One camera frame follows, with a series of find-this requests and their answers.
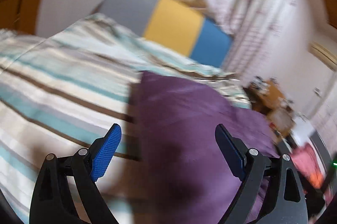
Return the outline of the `grey yellow blue headboard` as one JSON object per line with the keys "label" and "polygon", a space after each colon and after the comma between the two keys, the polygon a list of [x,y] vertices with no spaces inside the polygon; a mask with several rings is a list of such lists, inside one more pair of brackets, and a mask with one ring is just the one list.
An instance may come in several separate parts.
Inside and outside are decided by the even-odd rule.
{"label": "grey yellow blue headboard", "polygon": [[212,19],[177,0],[103,0],[98,12],[205,65],[221,67],[232,44]]}

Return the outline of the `striped bed duvet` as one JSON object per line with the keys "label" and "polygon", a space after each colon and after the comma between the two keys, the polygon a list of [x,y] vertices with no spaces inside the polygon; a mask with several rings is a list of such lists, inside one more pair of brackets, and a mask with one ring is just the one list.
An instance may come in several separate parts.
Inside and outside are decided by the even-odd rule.
{"label": "striped bed duvet", "polygon": [[135,133],[133,90],[150,71],[207,84],[251,105],[234,73],[202,65],[95,14],[52,37],[1,30],[1,192],[28,223],[48,153],[89,147],[113,124],[122,140],[97,186],[120,223],[152,223]]}

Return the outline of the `wooden side table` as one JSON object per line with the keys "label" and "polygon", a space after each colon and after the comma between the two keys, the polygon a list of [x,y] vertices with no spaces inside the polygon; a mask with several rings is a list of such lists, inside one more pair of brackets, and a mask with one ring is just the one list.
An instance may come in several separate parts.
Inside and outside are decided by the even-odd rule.
{"label": "wooden side table", "polygon": [[292,100],[288,100],[274,79],[253,78],[244,88],[254,111],[266,116],[271,130],[277,138],[290,135],[294,122]]}

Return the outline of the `wall air conditioner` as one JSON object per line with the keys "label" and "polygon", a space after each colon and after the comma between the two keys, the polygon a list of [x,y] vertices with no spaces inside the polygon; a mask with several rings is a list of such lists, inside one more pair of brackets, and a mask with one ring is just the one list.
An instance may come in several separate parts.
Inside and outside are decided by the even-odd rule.
{"label": "wall air conditioner", "polygon": [[336,71],[336,54],[332,53],[326,47],[322,46],[319,43],[311,43],[309,51],[329,69],[331,69],[332,71]]}

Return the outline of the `pink sleeve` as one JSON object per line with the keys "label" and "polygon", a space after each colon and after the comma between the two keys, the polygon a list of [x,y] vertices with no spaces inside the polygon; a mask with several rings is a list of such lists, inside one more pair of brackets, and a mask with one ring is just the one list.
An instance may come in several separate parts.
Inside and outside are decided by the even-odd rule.
{"label": "pink sleeve", "polygon": [[303,146],[297,147],[290,156],[297,170],[314,188],[319,189],[323,185],[326,172],[311,143],[306,142]]}

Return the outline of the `purple quilted down jacket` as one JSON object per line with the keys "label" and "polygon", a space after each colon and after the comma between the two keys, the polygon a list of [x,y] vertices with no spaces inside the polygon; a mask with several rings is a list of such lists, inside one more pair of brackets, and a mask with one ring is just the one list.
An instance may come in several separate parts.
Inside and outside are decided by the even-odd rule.
{"label": "purple quilted down jacket", "polygon": [[217,223],[226,212],[241,182],[216,143],[217,125],[248,148],[277,156],[265,117],[207,85],[145,71],[134,97],[156,223]]}

